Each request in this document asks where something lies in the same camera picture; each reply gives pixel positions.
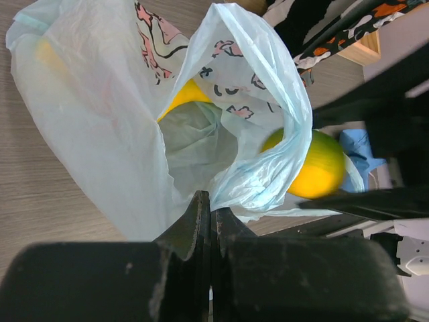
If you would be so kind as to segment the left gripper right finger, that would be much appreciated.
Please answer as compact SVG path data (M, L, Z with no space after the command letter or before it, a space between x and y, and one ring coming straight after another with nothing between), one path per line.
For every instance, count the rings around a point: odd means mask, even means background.
M215 321L405 321L410 307L387 252L352 237L263 237L211 214Z

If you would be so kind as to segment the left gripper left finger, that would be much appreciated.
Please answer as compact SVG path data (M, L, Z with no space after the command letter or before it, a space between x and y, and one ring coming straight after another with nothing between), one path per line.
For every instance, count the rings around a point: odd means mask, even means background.
M208 193L151 242L31 244L1 282L2 321L206 321Z

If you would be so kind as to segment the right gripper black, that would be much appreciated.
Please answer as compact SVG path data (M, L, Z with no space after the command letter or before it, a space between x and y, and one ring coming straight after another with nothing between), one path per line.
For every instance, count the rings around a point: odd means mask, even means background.
M313 111L313 128L365 121L373 155L385 158L394 189L304 201L373 221L428 218L428 44L364 85Z

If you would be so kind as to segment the green fake lime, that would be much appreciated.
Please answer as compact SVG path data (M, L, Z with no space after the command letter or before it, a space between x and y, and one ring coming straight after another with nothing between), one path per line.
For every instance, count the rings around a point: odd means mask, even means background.
M288 193L305 199L317 199L339 190L346 173L345 155L331 136L314 130L304 164Z

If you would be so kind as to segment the light blue plastic bag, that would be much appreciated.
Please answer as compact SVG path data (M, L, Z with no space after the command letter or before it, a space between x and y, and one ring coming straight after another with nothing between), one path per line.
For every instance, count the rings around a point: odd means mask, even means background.
M42 38L68 73L36 58ZM36 1L15 15L6 46L44 140L127 239L155 239L196 191L243 222L329 214L288 193L312 108L280 37L242 7L212 4L187 38L137 1ZM190 79L212 102L157 122Z

